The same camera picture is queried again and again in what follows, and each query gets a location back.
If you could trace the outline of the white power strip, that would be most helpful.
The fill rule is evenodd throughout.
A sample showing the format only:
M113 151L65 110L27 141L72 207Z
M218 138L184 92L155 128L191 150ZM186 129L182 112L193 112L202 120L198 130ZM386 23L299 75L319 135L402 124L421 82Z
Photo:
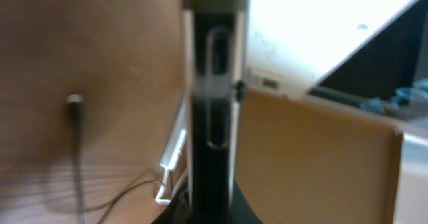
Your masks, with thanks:
M186 100L183 98L171 131L171 135L159 163L159 165L164 169L162 179L164 184L166 184L169 180L169 177L172 176L171 173L175 170L177 163L179 162L179 159L183 153L183 147L185 146L187 140L186 109ZM179 187L186 177L187 168L183 171L178 181L175 183L171 191L172 197L174 197L174 195L177 193ZM168 205L172 200L172 197L170 199L163 198L165 191L167 191L167 188L161 187L156 194L155 201L159 205Z

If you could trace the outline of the black smartphone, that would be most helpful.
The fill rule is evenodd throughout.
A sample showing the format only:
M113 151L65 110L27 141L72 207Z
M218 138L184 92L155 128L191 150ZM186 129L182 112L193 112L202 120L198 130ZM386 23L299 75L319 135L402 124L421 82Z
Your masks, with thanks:
M181 0L189 223L232 221L249 0Z

